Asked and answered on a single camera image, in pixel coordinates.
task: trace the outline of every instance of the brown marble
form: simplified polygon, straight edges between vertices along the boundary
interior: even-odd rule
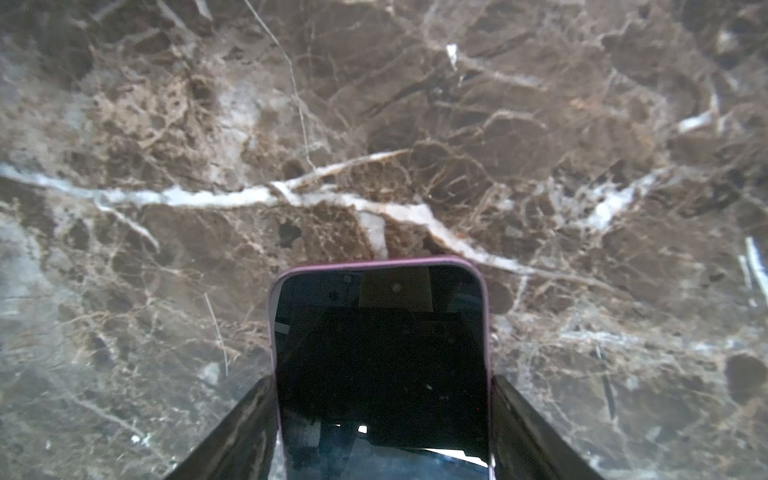
[[[254,8],[0,2],[0,472],[158,478],[278,272],[455,253],[605,478],[768,475],[768,3]]]

